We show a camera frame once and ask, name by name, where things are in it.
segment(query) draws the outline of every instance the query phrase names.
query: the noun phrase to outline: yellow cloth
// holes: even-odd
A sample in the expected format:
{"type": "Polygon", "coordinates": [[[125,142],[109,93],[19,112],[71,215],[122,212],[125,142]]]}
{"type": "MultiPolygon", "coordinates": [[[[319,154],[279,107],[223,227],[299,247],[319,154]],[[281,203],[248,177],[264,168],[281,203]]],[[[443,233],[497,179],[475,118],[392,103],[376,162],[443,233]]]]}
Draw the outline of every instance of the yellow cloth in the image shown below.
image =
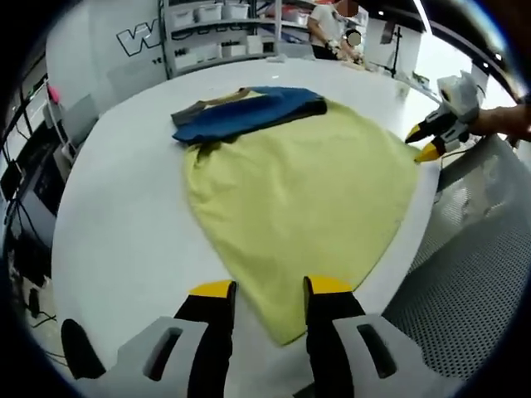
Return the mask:
{"type": "Polygon", "coordinates": [[[417,182],[416,149],[327,104],[326,115],[193,146],[185,156],[193,211],[279,344],[305,331],[303,277],[358,287],[395,236],[417,182]]]}

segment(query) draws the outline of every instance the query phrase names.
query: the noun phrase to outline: robotic arm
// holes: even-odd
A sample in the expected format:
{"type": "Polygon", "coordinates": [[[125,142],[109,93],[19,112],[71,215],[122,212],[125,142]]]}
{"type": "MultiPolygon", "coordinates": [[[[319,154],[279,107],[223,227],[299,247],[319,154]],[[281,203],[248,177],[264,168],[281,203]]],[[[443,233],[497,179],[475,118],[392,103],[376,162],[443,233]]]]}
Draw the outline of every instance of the robotic arm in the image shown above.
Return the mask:
{"type": "Polygon", "coordinates": [[[437,84],[442,98],[441,106],[413,127],[406,138],[406,143],[413,143],[435,136],[415,158],[419,163],[436,160],[458,149],[460,142],[468,140],[469,127],[480,113],[477,85],[470,73],[462,71],[461,77],[444,77],[437,84]]]}
{"type": "MultiPolygon", "coordinates": [[[[76,386],[89,398],[222,398],[235,294],[230,280],[195,288],[174,318],[156,320],[119,349],[117,364],[103,376],[79,379],[76,386]]],[[[409,337],[384,318],[366,315],[348,284],[304,278],[304,313],[314,373],[304,396],[439,398],[459,388],[459,380],[424,364],[409,337]]]]}

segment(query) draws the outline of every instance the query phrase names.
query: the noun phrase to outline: gray mesh panel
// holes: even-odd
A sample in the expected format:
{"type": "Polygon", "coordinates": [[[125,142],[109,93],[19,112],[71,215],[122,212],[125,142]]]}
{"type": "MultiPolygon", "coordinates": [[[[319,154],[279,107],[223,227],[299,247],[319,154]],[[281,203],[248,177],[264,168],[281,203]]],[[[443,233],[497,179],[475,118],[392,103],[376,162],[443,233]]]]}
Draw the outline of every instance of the gray mesh panel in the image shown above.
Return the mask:
{"type": "Polygon", "coordinates": [[[441,175],[424,241],[384,316],[429,367],[466,379],[498,342],[529,276],[531,175],[497,139],[460,160],[441,175]]]}

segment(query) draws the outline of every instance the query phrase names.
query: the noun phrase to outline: wall logo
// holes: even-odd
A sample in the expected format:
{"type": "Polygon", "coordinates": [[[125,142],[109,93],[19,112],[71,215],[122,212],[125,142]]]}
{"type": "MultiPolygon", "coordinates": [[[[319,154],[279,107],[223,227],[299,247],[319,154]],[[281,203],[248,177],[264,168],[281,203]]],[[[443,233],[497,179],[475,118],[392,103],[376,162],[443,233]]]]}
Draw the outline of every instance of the wall logo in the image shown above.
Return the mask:
{"type": "Polygon", "coordinates": [[[144,48],[154,48],[160,46],[160,30],[158,19],[153,19],[151,24],[147,22],[139,23],[134,27],[132,32],[130,29],[116,34],[118,42],[128,56],[136,56],[144,48]]]}

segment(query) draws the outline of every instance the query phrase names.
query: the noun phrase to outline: pink object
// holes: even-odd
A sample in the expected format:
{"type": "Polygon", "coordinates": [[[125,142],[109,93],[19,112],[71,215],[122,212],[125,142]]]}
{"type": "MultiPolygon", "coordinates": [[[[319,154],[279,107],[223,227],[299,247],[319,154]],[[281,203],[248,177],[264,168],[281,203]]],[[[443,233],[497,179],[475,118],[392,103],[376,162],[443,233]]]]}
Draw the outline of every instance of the pink object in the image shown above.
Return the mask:
{"type": "Polygon", "coordinates": [[[59,91],[51,87],[50,85],[47,86],[48,89],[48,95],[50,96],[50,100],[56,105],[59,104],[59,101],[61,100],[61,97],[59,96],[59,91]]]}

